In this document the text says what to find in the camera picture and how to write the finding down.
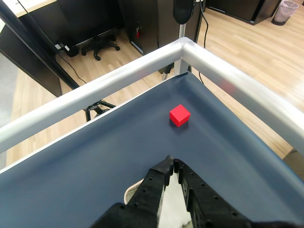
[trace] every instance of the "chair base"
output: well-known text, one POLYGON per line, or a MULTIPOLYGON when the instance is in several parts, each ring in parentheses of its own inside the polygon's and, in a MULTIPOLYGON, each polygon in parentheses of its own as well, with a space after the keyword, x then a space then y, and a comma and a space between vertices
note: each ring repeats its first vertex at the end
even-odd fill
POLYGON ((98 37, 97 35, 94 35, 93 36, 93 41, 88 44, 88 45, 85 45, 82 49, 81 49, 81 54, 83 56, 86 55, 86 52, 87 51, 90 51, 90 50, 94 50, 94 58, 97 60, 97 61, 100 61, 100 57, 98 56, 98 51, 104 47, 114 47, 116 51, 119 51, 120 50, 120 47, 117 46, 115 43, 111 43, 109 41, 116 41, 116 37, 114 34, 111 34, 111 35, 107 35, 107 36, 104 36, 104 37, 98 37))

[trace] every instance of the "aluminum frame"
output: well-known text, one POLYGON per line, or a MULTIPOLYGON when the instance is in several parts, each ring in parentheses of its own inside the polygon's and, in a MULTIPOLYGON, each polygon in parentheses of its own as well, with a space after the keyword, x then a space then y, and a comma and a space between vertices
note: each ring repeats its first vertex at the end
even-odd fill
MULTIPOLYGON (((277 94, 188 38, 180 38, 20 117, 0 129, 0 152, 90 104, 182 60, 239 101, 304 155, 304 114, 277 94)), ((183 65, 174 71, 182 72, 183 65)))

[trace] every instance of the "fire extinguisher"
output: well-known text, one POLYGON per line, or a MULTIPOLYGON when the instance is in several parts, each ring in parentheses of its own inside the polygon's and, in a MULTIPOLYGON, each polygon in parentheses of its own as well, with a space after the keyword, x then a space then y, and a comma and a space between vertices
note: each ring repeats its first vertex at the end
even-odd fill
POLYGON ((139 32, 139 26, 136 28, 136 38, 139 38, 140 32, 139 32))

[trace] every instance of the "red cube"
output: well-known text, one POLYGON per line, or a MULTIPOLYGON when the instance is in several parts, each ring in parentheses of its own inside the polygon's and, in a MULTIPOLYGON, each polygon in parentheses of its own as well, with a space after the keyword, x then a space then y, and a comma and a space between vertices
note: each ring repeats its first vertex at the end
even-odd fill
POLYGON ((191 113, 181 104, 170 111, 170 119, 173 123, 180 127, 189 120, 191 113))

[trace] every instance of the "power cord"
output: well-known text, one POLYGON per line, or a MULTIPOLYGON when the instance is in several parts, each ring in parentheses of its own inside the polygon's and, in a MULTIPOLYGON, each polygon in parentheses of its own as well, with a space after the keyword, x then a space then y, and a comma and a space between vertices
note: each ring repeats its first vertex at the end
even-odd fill
POLYGON ((71 66, 71 64, 69 64, 69 62, 67 62, 60 54, 58 54, 58 55, 60 56, 60 58, 63 59, 63 61, 65 61, 65 62, 74 70, 74 72, 75 72, 75 74, 77 75, 77 77, 78 77, 81 81, 83 81, 84 83, 86 83, 83 79, 81 79, 81 78, 78 76, 76 70, 71 66))
MULTIPOLYGON (((208 24, 208 22, 207 22, 207 20, 206 20, 206 18, 204 16, 204 10, 203 10, 203 9, 205 9, 205 6, 206 6, 206 0, 203 0, 203 6, 201 5, 201 0, 199 0, 199 3, 200 3, 199 6, 200 6, 201 15, 203 16, 203 18, 204 18, 204 20, 205 20, 205 22, 207 24, 207 28, 206 28, 206 32, 205 32, 205 37, 204 37, 204 48, 206 49, 206 37, 207 37, 208 28, 209 28, 209 24, 208 24)), ((200 78, 200 81, 202 82, 202 84, 204 84, 203 80, 201 79, 201 76, 200 76, 200 71, 199 71, 199 78, 200 78)))

